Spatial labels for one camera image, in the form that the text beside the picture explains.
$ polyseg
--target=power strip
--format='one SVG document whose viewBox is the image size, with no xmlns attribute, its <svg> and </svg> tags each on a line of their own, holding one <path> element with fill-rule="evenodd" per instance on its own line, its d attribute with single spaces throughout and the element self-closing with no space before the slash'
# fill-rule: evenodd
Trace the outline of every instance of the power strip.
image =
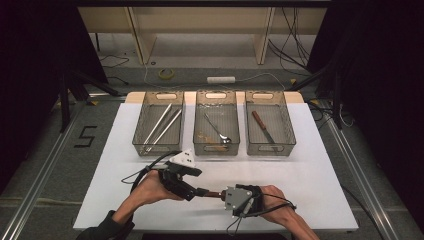
<svg viewBox="0 0 424 240">
<path fill-rule="evenodd" d="M 235 77 L 208 77 L 209 84 L 224 84 L 224 83 L 235 83 Z"/>
</svg>

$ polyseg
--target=gray floor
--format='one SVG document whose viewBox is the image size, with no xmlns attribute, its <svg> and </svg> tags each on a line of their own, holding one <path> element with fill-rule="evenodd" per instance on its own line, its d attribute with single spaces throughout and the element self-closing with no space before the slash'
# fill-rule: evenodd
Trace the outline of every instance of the gray floor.
<svg viewBox="0 0 424 240">
<path fill-rule="evenodd" d="M 163 38 L 160 37 L 148 65 L 147 78 L 144 78 L 146 68 L 139 65 L 134 55 L 130 37 L 104 34 L 101 35 L 101 43 L 102 39 L 104 49 L 99 55 L 106 56 L 113 54 L 130 57 L 130 61 L 119 68 L 105 68 L 108 76 L 119 77 L 130 83 L 129 85 L 124 85 L 119 80 L 110 79 L 110 85 L 121 92 L 159 89 L 146 84 L 146 81 L 162 87 L 168 87 L 168 89 L 172 86 L 180 86 L 179 89 L 181 90 L 220 88 L 219 86 L 210 85 L 193 86 L 206 84 L 207 76 L 231 75 L 235 76 L 236 79 L 246 79 L 261 73 L 272 73 L 286 87 L 290 86 L 290 79 L 295 78 L 300 81 L 304 78 L 303 76 L 284 72 L 279 65 L 278 58 L 272 56 L 271 53 L 268 53 L 265 65 L 256 65 L 252 46 L 248 44 L 248 36 L 228 37 L 218 35 L 210 38 L 208 36 L 193 37 L 178 35 L 175 36 L 174 40 L 176 40 L 174 42 L 171 41 L 173 39 L 172 36 L 165 35 Z M 215 43 L 213 49 L 210 48 L 210 42 L 208 42 L 211 39 Z M 234 47 L 235 45 L 232 42 L 234 39 L 240 42 L 241 47 Z M 305 44 L 310 49 L 312 43 L 313 41 Z M 103 64 L 110 64 L 112 66 L 119 63 L 117 59 L 115 60 L 117 61 L 115 63 L 103 62 Z M 237 61 L 237 64 L 232 63 L 228 65 L 228 62 L 232 61 Z M 294 69 L 293 71 L 305 73 L 293 66 L 291 68 L 290 66 L 285 67 Z M 176 72 L 175 77 L 169 82 L 160 80 L 157 77 L 157 72 L 162 68 L 173 68 Z M 277 81 L 270 75 L 260 76 L 256 79 L 227 87 L 233 89 L 281 88 Z M 87 88 L 92 93 L 101 93 L 101 91 L 91 86 L 87 86 Z M 301 93 L 305 99 L 312 98 L 314 97 L 314 89 L 315 86 L 311 85 L 302 89 Z M 72 225 L 91 182 L 119 104 L 122 102 L 122 100 L 111 100 L 110 98 L 101 97 L 96 97 L 94 100 L 96 100 L 96 105 L 86 105 L 83 107 L 70 133 L 69 140 L 44 186 L 40 199 L 32 210 L 19 239 L 75 239 L 78 235 L 78 231 L 73 230 Z M 316 118 L 320 116 L 316 111 L 312 111 L 312 113 Z M 38 172 L 50 153 L 50 149 L 59 137 L 60 124 L 60 107 L 54 106 L 42 134 L 40 134 L 36 145 L 29 154 L 28 160 L 22 163 L 7 189 L 1 195 L 0 232 L 6 229 L 9 220 L 19 206 L 20 199 L 26 195 L 31 184 L 36 179 Z M 84 126 L 97 126 L 95 129 L 86 131 L 86 135 L 95 136 L 95 139 L 89 148 L 75 148 L 75 145 L 85 144 L 88 141 L 78 138 Z M 330 131 L 329 124 L 321 120 L 317 122 L 317 127 L 321 127 L 320 134 L 322 140 L 340 183 L 364 202 L 364 198 L 352 176 L 352 172 Z M 423 234 L 416 226 L 401 199 L 391 187 L 384 172 L 375 164 L 372 152 L 361 131 L 356 125 L 352 127 L 345 126 L 342 131 L 347 136 L 379 201 L 388 213 L 399 239 L 424 239 Z M 346 197 L 359 223 L 359 229 L 352 233 L 318 232 L 320 238 L 379 239 L 376 228 L 363 209 L 360 208 L 358 203 L 349 194 L 346 194 Z M 133 232 L 129 239 L 141 239 L 141 237 L 141 233 Z"/>
</svg>

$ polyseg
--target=white tabletop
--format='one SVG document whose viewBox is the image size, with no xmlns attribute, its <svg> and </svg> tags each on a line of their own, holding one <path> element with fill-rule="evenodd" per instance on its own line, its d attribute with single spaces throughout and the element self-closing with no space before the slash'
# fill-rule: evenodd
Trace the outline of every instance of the white tabletop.
<svg viewBox="0 0 424 240">
<path fill-rule="evenodd" d="M 75 229 L 97 226 L 109 210 L 117 209 L 131 185 L 121 179 L 141 170 L 156 157 L 141 158 L 132 139 L 141 104 L 120 106 L 91 185 L 75 222 Z M 339 185 L 307 104 L 288 104 L 297 144 L 289 157 L 246 154 L 244 105 L 238 105 L 240 147 L 235 157 L 195 156 L 199 177 L 185 176 L 193 187 L 221 191 L 235 184 L 276 185 L 314 230 L 352 231 L 358 228 Z M 182 149 L 193 147 L 194 104 L 187 104 Z M 134 214 L 136 230 L 156 233 L 222 233 L 234 222 L 219 199 L 165 200 L 143 206 Z M 247 218 L 240 232 L 278 232 L 282 227 L 264 219 Z"/>
</svg>

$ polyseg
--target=sleeve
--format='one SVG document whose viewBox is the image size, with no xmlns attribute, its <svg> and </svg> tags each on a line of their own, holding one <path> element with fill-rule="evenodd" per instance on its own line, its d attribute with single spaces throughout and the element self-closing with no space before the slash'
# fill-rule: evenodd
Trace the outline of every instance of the sleeve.
<svg viewBox="0 0 424 240">
<path fill-rule="evenodd" d="M 112 215 L 115 211 L 109 211 L 103 222 L 98 227 L 90 227 L 85 229 L 78 235 L 77 240 L 124 240 L 128 234 L 134 228 L 132 218 L 125 223 L 125 225 L 119 225 L 112 219 Z"/>
</svg>

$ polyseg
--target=spoon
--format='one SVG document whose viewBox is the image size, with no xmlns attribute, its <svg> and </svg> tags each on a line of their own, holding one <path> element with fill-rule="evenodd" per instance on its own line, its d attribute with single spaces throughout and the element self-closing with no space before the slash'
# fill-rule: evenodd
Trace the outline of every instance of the spoon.
<svg viewBox="0 0 424 240">
<path fill-rule="evenodd" d="M 208 116 L 208 114 L 207 114 L 207 113 L 205 113 L 205 118 L 206 118 L 206 120 L 208 120 L 209 124 L 213 127 L 213 129 L 215 130 L 215 132 L 216 132 L 216 133 L 218 133 L 219 138 L 221 138 L 221 143 L 231 143 L 231 138 L 226 137 L 226 136 L 222 135 L 222 134 L 219 132 L 219 130 L 218 130 L 218 128 L 215 126 L 215 124 L 213 124 L 213 123 L 211 122 L 211 120 L 209 119 L 209 116 Z"/>
</svg>

